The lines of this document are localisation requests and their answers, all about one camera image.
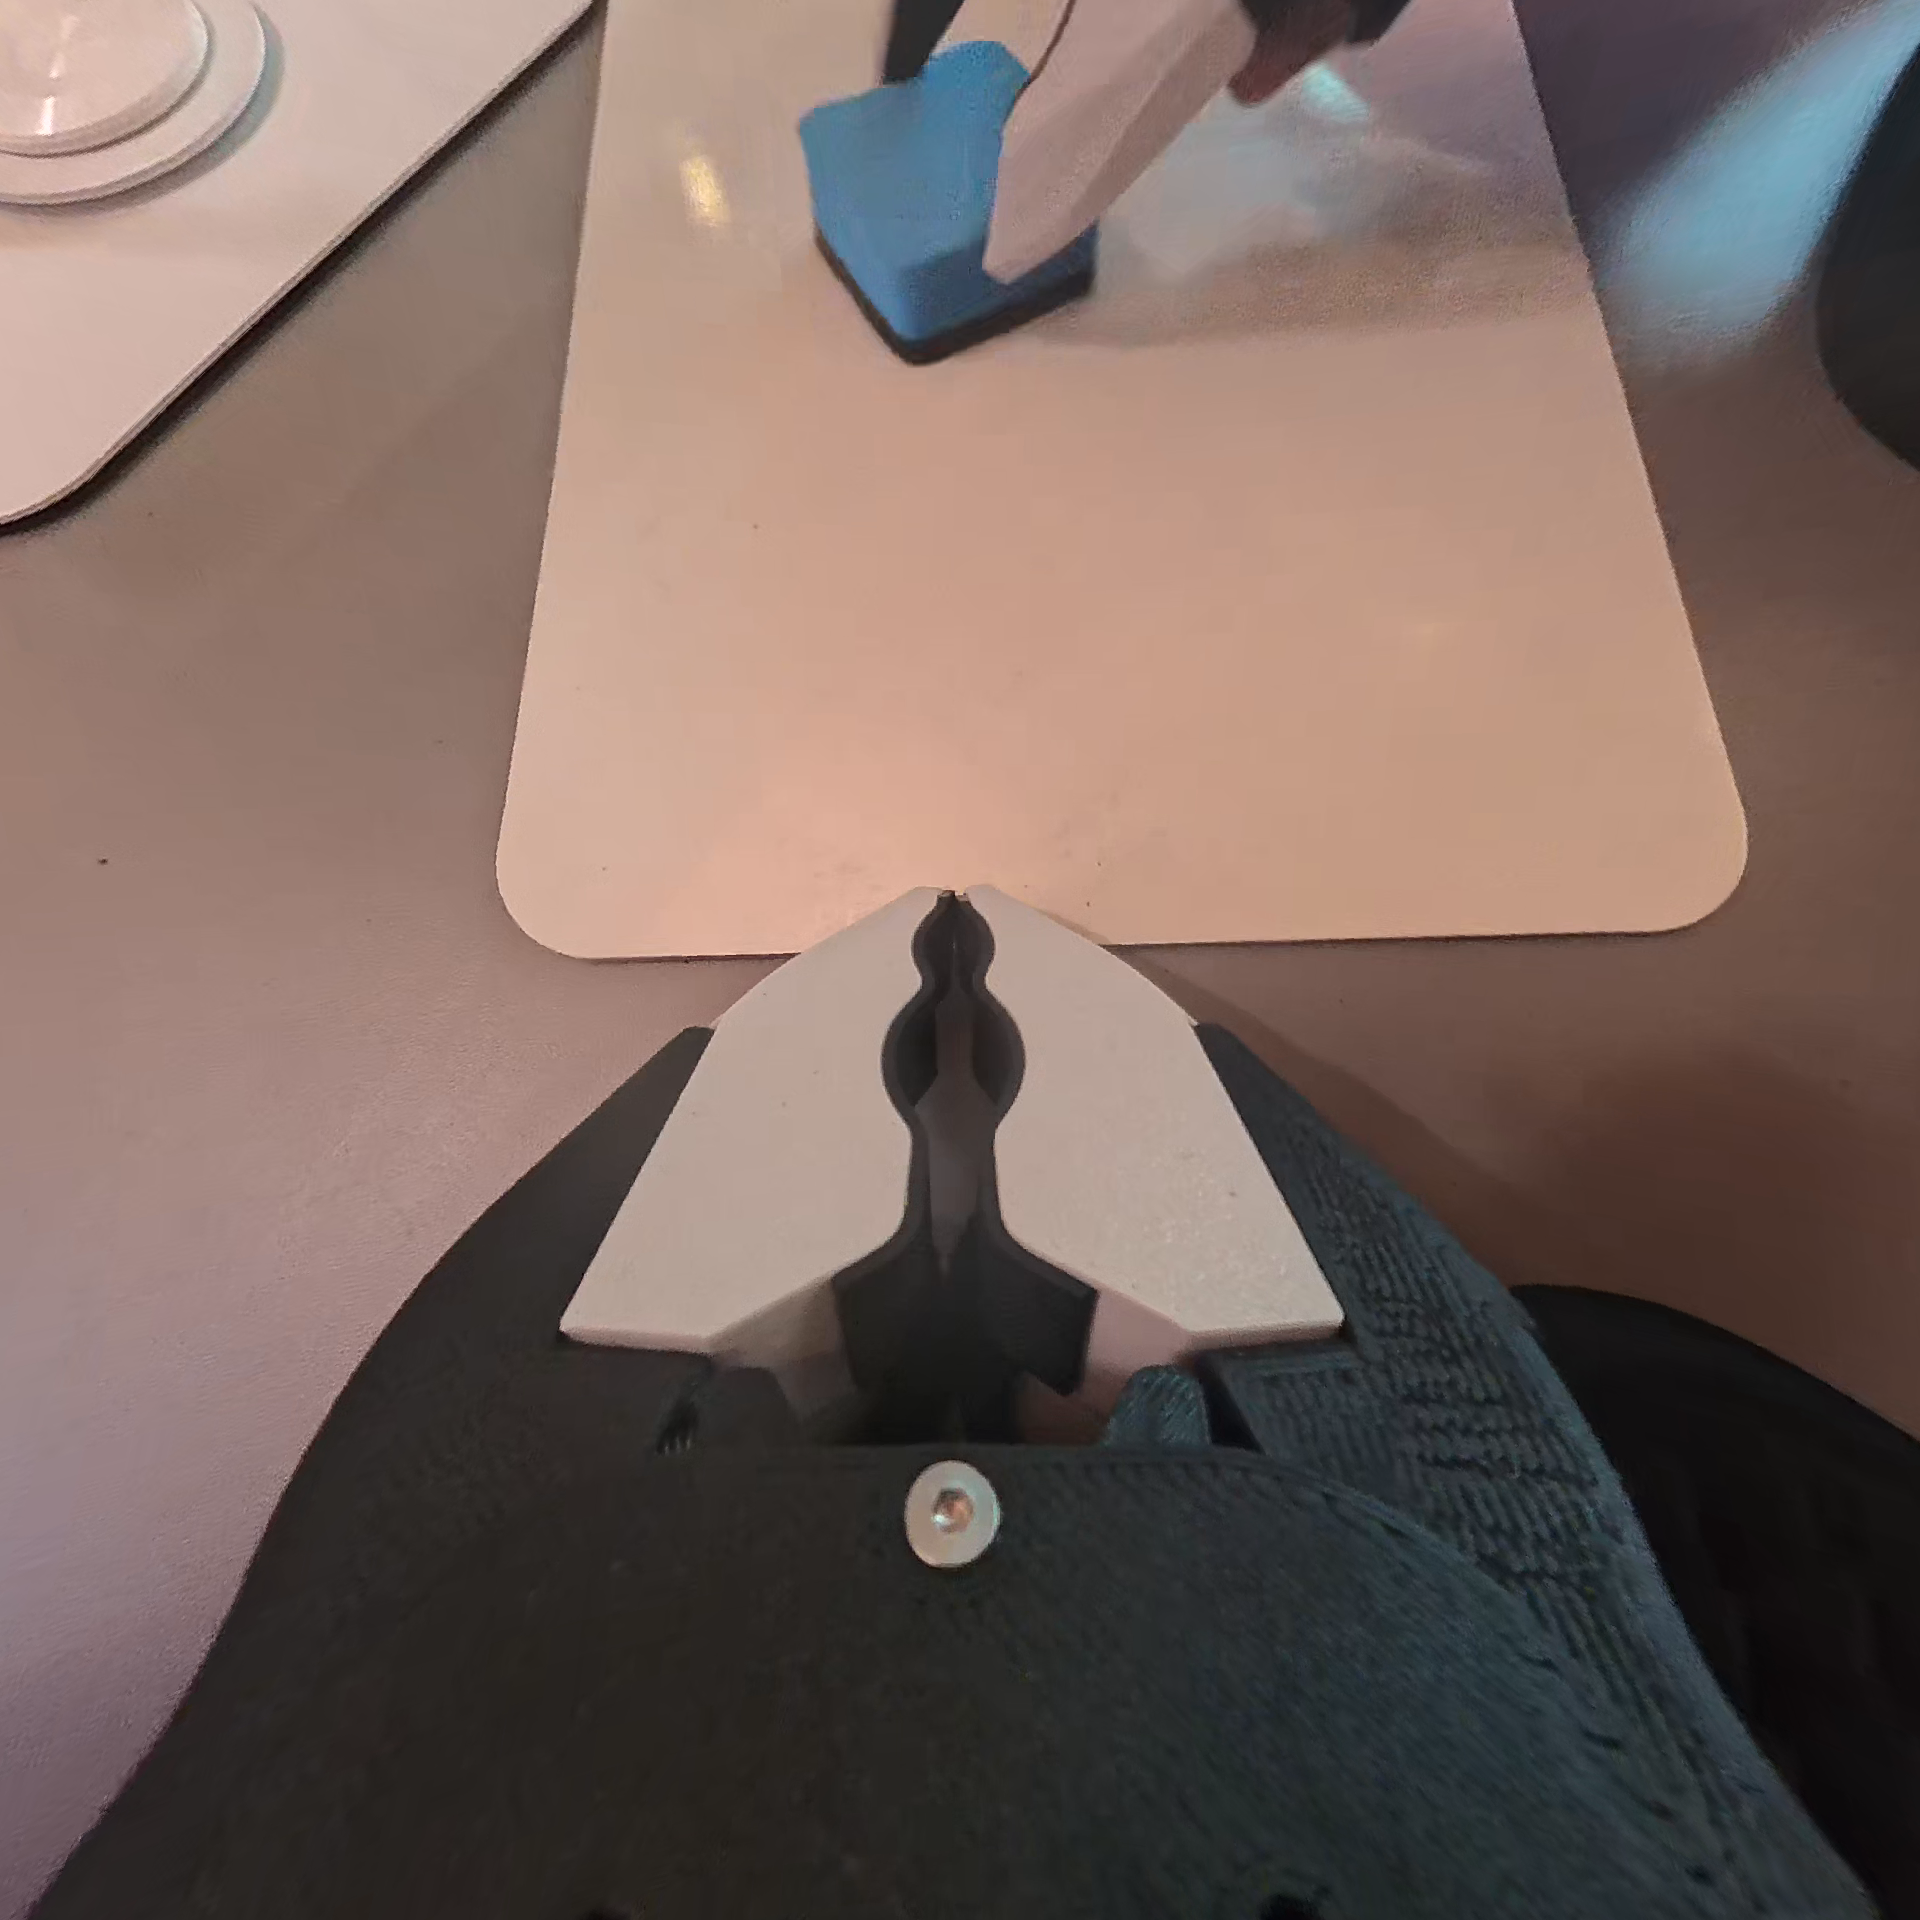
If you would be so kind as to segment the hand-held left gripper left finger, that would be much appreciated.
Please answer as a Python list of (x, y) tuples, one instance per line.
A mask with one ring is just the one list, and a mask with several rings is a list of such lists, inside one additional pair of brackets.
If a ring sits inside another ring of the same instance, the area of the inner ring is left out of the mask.
[(928, 1020), (948, 894), (903, 894), (788, 956), (711, 1030), (564, 1336), (770, 1373), (791, 1400), (874, 1393), (889, 1336), (836, 1281), (929, 1271), (929, 1184), (900, 1039)]

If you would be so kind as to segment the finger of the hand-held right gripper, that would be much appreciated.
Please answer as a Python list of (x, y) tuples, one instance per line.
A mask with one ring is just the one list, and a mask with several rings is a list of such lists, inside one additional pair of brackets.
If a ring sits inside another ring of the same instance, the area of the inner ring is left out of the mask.
[(879, 86), (918, 80), (932, 54), (992, 43), (1035, 80), (1074, 2), (889, 2), (879, 43)]
[(1220, 98), (1255, 107), (1407, 2), (1070, 2), (999, 142), (984, 272), (1070, 249)]

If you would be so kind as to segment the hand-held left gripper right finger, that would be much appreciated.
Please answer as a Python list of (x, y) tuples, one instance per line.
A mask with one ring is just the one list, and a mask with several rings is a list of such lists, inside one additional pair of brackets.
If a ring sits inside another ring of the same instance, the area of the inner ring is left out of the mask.
[(1010, 894), (964, 894), (989, 1166), (964, 1238), (992, 1348), (1058, 1396), (1335, 1341), (1342, 1306), (1199, 1025)]

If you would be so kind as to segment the blue whiteboard eraser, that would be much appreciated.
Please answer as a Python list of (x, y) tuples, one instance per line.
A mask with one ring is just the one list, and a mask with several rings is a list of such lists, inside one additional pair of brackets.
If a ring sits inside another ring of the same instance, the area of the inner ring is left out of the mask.
[(992, 40), (936, 51), (918, 80), (801, 117), (814, 242), (905, 365), (974, 350), (1093, 291), (1097, 228), (1035, 272), (984, 272), (999, 147), (1027, 67)]

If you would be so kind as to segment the white whiteboard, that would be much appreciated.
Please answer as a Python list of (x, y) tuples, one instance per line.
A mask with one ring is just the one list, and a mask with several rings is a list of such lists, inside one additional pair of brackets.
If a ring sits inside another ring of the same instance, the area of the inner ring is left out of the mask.
[(497, 889), (565, 956), (992, 881), (1112, 945), (1650, 933), (1750, 827), (1512, 2), (1209, 108), (903, 365), (797, 120), (881, 2), (612, 2)]

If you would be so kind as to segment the white table sign stand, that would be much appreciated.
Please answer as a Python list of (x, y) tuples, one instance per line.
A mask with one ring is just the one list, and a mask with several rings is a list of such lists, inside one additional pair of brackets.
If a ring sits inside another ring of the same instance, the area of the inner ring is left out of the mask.
[(2, 525), (94, 483), (588, 2), (5, 2)]

